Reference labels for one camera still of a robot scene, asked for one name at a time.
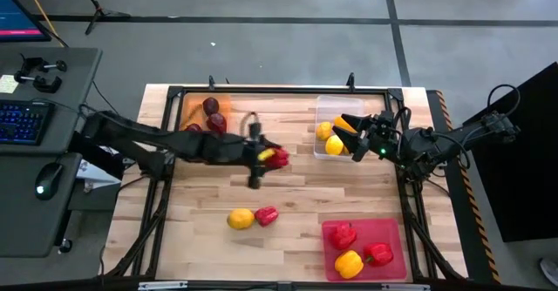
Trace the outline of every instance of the concrete floor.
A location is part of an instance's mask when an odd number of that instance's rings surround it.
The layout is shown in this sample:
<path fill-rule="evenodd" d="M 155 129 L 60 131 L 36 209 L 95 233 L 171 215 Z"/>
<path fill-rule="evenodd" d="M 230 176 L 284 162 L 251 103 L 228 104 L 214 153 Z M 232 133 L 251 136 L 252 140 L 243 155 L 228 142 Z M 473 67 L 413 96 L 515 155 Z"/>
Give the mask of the concrete floor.
<path fill-rule="evenodd" d="M 33 13 L 31 0 L 21 0 Z M 87 0 L 39 0 L 49 14 L 90 14 Z M 99 0 L 134 16 L 387 18 L 386 0 Z M 399 18 L 558 20 L 558 0 L 394 0 Z M 400 26 L 412 86 L 445 93 L 454 124 L 482 109 L 492 87 L 519 85 L 558 59 L 558 27 Z M 96 81 L 106 97 L 136 118 L 147 83 L 341 85 L 354 71 L 358 85 L 401 85 L 390 25 L 157 24 L 55 22 L 72 47 L 105 54 Z M 45 43 L 38 45 L 56 45 Z M 104 107 L 92 92 L 91 105 Z M 475 171 L 470 171 L 475 180 Z M 558 258 L 558 240 L 504 244 L 478 179 L 474 191 L 504 284 L 551 288 L 536 267 Z M 91 277 L 110 214 L 84 213 L 70 231 L 76 246 L 42 260 L 0 259 L 0 283 Z"/>

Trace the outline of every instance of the wooden tabletop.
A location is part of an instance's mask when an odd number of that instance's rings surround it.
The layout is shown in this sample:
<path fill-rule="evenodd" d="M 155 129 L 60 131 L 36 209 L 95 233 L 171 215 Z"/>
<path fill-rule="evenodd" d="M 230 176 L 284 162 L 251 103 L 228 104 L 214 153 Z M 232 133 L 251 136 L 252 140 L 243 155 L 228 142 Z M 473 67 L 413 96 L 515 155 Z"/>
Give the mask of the wooden tabletop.
<path fill-rule="evenodd" d="M 160 126 L 168 86 L 146 86 L 138 116 L 140 123 Z M 412 109 L 411 127 L 432 126 L 425 89 L 404 88 L 403 92 L 405 105 Z M 246 187 L 247 168 L 177 161 L 158 279 L 326 281 L 323 221 L 394 218 L 399 224 L 407 266 L 403 281 L 412 280 L 393 164 L 372 153 L 360 163 L 316 159 L 312 144 L 317 96 L 254 94 L 249 88 L 246 94 L 230 95 L 228 131 L 238 133 L 240 119 L 247 112 L 258 112 L 263 132 L 289 151 L 290 165 L 266 174 L 262 188 L 251 190 Z M 364 100 L 366 114 L 384 109 L 380 96 L 355 97 Z M 176 107 L 175 103 L 170 126 L 174 126 Z M 138 169 L 131 168 L 126 171 L 123 183 L 138 176 Z M 445 179 L 432 180 L 446 187 Z M 142 180 L 119 194 L 103 256 L 107 270 L 116 265 L 139 233 L 147 184 L 147 179 Z M 450 199 L 428 183 L 422 195 L 433 242 L 453 267 L 466 276 Z M 263 206 L 275 206 L 280 212 L 271 226 L 242 231 L 228 226 L 226 219 L 231 209 L 256 210 Z M 153 236 L 146 245 L 144 270 L 152 240 Z M 424 249 L 420 243 L 417 247 L 419 263 L 426 274 Z"/>

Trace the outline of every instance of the gray desk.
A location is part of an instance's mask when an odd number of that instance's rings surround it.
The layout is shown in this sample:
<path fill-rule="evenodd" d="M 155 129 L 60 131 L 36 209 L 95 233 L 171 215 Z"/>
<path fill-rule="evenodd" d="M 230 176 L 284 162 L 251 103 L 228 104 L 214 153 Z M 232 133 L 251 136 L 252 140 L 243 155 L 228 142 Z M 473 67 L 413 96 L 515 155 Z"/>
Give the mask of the gray desk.
<path fill-rule="evenodd" d="M 0 74 L 14 74 L 22 59 L 42 57 L 50 63 L 64 60 L 68 72 L 51 70 L 40 73 L 47 79 L 63 79 L 55 94 L 41 93 L 28 82 L 19 85 L 13 94 L 0 93 L 0 99 L 30 100 L 47 98 L 74 109 L 85 102 L 92 79 L 99 65 L 97 49 L 62 48 L 0 48 Z M 76 112 L 56 106 L 51 123 L 40 146 L 0 145 L 0 257 L 44 257 L 52 249 L 60 222 L 70 201 L 81 156 L 68 153 L 59 162 L 64 166 L 58 192 L 50 200 L 34 195 L 35 179 L 44 165 L 56 161 L 65 152 L 78 122 Z"/>

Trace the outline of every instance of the desk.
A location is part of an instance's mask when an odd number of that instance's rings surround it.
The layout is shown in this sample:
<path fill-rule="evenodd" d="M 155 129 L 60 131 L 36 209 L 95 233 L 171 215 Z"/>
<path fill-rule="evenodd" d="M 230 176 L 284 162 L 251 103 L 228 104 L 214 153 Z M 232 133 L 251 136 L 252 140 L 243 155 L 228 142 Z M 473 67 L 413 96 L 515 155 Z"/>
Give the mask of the desk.
<path fill-rule="evenodd" d="M 146 87 L 139 122 L 160 126 L 168 86 Z M 432 125 L 425 89 L 403 90 L 405 104 L 412 109 L 411 127 Z M 263 132 L 290 152 L 290 165 L 267 174 L 262 188 L 255 191 L 245 187 L 246 168 L 178 160 L 157 279 L 325 281 L 323 221 L 395 218 L 407 261 L 404 281 L 412 280 L 393 164 L 371 153 L 360 163 L 315 159 L 312 143 L 317 96 L 231 94 L 229 131 L 238 132 L 239 120 L 246 112 L 258 112 Z M 381 97 L 354 96 L 364 99 L 366 113 L 384 109 Z M 133 169 L 126 172 L 123 183 L 138 174 Z M 446 185 L 443 179 L 433 180 Z M 143 180 L 119 194 L 103 256 L 107 270 L 116 265 L 138 235 L 147 184 Z M 453 267 L 466 276 L 451 201 L 427 184 L 423 197 L 432 240 Z M 276 206 L 281 214 L 273 226 L 247 231 L 228 227 L 226 218 L 231 209 L 267 205 Z M 417 247 L 421 269 L 426 273 L 422 244 Z M 144 270 L 150 251 L 148 242 Z"/>
<path fill-rule="evenodd" d="M 54 63 L 64 60 L 67 72 L 51 70 L 40 75 L 52 81 L 56 76 L 62 84 L 54 94 L 37 91 L 32 82 L 20 84 L 13 94 L 0 93 L 0 99 L 32 100 L 46 98 L 77 110 L 85 102 L 101 51 L 92 48 L 36 48 L 13 47 L 0 49 L 0 74 L 13 75 L 22 65 L 22 53 L 27 58 L 41 57 Z M 81 155 L 68 153 L 59 162 L 64 165 L 58 192 L 50 200 L 35 197 L 35 178 L 44 165 L 55 162 L 67 151 L 78 123 L 76 112 L 56 106 L 51 122 L 39 146 L 0 145 L 0 257 L 45 257 L 51 251 L 58 229 L 65 226 L 73 183 Z"/>

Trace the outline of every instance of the clear plastic container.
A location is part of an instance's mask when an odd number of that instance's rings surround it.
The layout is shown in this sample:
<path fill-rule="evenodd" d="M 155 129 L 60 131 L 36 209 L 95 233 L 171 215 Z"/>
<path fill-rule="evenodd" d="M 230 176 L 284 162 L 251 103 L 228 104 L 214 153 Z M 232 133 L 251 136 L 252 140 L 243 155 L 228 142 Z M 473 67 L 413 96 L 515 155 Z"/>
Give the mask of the clear plastic container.
<path fill-rule="evenodd" d="M 336 117 L 340 117 L 342 113 L 355 116 L 364 116 L 364 101 L 358 98 L 342 98 L 336 96 L 321 95 L 317 98 L 316 105 L 316 124 L 314 126 L 314 156 L 317 159 L 352 161 L 349 154 L 341 153 L 339 156 L 328 155 L 325 152 L 325 142 L 318 139 L 316 129 L 319 124 L 329 121 L 333 125 Z"/>

